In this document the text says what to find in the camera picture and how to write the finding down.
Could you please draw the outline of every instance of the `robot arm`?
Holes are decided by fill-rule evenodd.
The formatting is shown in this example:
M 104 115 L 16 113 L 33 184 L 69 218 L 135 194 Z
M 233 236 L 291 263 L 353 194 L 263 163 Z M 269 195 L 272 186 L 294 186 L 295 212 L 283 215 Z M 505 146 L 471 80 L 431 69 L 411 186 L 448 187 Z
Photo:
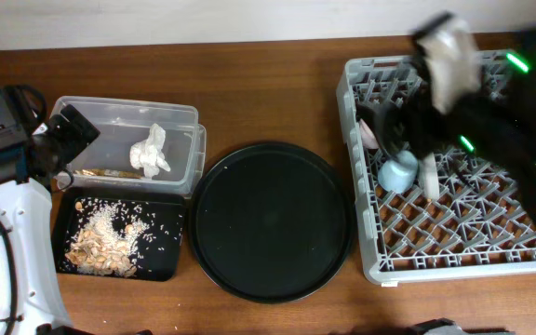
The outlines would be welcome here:
M 366 122 L 385 154 L 394 159 L 410 144 L 422 162 L 420 174 L 436 171 L 428 158 L 446 144 L 504 167 L 517 180 L 521 203 L 536 225 L 536 30 L 516 38 L 518 53 L 508 55 L 514 70 L 507 99 L 492 100 L 468 26 L 444 14 L 413 35 L 411 62 L 425 84 L 400 108 L 385 103 L 361 112 L 369 114 Z M 436 185 L 436 173 L 427 178 Z
M 98 136 L 71 105 L 42 125 L 23 91 L 0 89 L 0 334 L 71 326 L 50 243 L 50 191 L 44 185 Z

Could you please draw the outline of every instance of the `green light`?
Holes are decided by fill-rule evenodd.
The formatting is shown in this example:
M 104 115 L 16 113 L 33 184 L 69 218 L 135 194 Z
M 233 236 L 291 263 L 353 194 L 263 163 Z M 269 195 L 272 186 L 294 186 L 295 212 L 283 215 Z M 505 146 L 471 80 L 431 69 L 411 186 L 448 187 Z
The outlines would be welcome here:
M 464 148 L 469 152 L 472 153 L 475 150 L 475 147 L 469 140 L 467 140 L 463 135 L 460 136 L 462 145 L 464 145 Z
M 519 59 L 517 56 L 509 53 L 509 54 L 506 54 L 506 58 L 509 61 L 511 61 L 514 65 L 516 65 L 520 70 L 522 70 L 523 73 L 526 74 L 529 71 L 529 66 L 527 65 L 527 63 Z

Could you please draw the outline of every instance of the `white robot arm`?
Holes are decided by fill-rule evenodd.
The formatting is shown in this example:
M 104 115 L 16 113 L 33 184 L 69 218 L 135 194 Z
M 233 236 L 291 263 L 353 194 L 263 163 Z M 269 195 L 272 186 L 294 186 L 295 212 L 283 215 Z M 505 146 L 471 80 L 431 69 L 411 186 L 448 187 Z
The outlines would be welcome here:
M 0 184 L 0 222 L 12 250 L 10 259 L 0 232 L 0 334 L 72 326 L 55 273 L 50 211 L 50 192 L 32 178 Z

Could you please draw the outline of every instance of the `plastic container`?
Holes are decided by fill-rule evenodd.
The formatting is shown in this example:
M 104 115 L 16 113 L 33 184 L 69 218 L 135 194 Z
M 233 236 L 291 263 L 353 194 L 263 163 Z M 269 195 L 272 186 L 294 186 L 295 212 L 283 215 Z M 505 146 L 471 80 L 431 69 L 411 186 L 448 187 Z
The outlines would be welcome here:
M 510 76 L 506 51 L 480 53 L 490 97 L 503 99 Z M 342 136 L 351 158 L 355 210 L 365 277 L 385 287 L 401 282 L 536 273 L 536 232 L 516 200 L 516 182 L 479 158 L 465 159 L 463 175 L 483 185 L 477 193 L 447 175 L 450 159 L 464 152 L 435 153 L 440 199 L 428 203 L 422 187 L 381 192 L 375 176 L 385 162 L 364 151 L 356 103 L 402 105 L 422 80 L 406 56 L 349 60 L 336 95 Z
M 61 97 L 52 114 L 72 104 L 99 131 L 99 137 L 68 165 L 79 169 L 102 168 L 138 172 L 129 164 L 129 148 L 148 138 L 156 123 L 167 132 L 163 154 L 171 167 L 149 179 L 126 179 L 74 174 L 74 186 L 104 186 L 163 194 L 189 196 L 202 177 L 206 155 L 206 130 L 197 123 L 197 110 L 191 106 L 134 100 L 88 97 Z M 65 173 L 56 176 L 58 186 L 69 182 Z

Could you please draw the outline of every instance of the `clear plastic container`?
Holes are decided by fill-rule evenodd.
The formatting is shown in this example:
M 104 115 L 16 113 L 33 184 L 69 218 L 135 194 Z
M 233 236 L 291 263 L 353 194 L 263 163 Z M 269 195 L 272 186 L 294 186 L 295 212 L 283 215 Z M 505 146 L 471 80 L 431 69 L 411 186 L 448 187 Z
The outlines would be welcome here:
M 72 104 L 99 131 L 99 137 L 67 168 L 101 168 L 136 172 L 129 164 L 129 149 L 148 138 L 150 127 L 156 123 L 167 132 L 163 154 L 171 167 L 161 169 L 150 179 L 126 179 L 102 176 L 82 176 L 74 173 L 74 186 L 104 186 L 166 194 L 190 195 L 202 177 L 206 155 L 206 130 L 197 123 L 197 110 L 191 106 L 134 100 L 88 97 L 61 97 L 52 114 Z M 69 182 L 65 173 L 55 177 L 58 186 Z

